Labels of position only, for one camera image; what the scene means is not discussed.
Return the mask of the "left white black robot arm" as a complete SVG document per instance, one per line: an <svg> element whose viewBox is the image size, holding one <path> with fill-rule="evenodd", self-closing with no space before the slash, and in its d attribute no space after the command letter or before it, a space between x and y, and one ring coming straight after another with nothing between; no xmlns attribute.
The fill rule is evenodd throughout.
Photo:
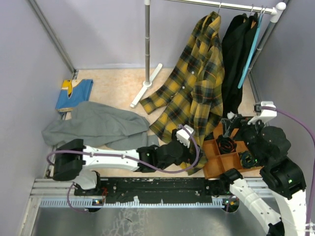
<svg viewBox="0 0 315 236"><path fill-rule="evenodd" d="M171 165L186 161L196 164L200 149L191 151L178 140L162 146L151 145L131 150L105 150L94 148L74 139L56 150L53 180L72 181L92 195L102 191L95 169L123 169L131 172L169 173Z"/></svg>

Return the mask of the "grey button-up shirt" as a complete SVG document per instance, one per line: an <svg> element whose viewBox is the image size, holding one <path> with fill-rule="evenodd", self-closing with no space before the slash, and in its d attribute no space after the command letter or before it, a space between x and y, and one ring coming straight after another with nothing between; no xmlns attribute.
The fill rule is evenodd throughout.
<svg viewBox="0 0 315 236"><path fill-rule="evenodd" d="M96 102L82 102L71 111L71 118L56 120L43 131L47 145L65 144L74 139L95 148L130 150L159 145L157 135L148 135L149 122L142 116Z"/></svg>

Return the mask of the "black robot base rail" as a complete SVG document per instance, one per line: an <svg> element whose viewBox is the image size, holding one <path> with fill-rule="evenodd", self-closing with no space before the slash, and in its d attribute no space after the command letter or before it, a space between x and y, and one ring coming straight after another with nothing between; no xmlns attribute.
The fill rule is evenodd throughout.
<svg viewBox="0 0 315 236"><path fill-rule="evenodd" d="M105 198L108 204L132 202L134 197L141 204L211 203L214 197L230 194L227 183L202 177L109 177L100 178L95 189L76 186L74 191L75 196Z"/></svg>

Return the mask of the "yellow black plaid shirt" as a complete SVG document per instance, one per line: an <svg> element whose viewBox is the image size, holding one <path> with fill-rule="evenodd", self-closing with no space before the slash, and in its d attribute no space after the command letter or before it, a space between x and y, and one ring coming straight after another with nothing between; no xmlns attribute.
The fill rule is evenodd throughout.
<svg viewBox="0 0 315 236"><path fill-rule="evenodd" d="M150 129L165 143L181 125L194 129L201 147L223 115L221 86L224 79L221 17L212 12L195 25L174 69L165 83L140 104L147 114L164 107Z"/></svg>

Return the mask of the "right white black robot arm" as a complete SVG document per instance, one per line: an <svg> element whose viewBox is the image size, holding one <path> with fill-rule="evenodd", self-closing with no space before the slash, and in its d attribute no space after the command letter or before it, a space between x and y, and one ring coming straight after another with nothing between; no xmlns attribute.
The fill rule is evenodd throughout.
<svg viewBox="0 0 315 236"><path fill-rule="evenodd" d="M288 158L291 143L281 128L261 119L236 114L222 119L223 136L243 141L261 167L260 175L271 190L279 212L274 211L248 184L240 172L230 169L220 176L220 190L242 202L268 236L313 236L315 225L307 219L306 182L301 168Z"/></svg>

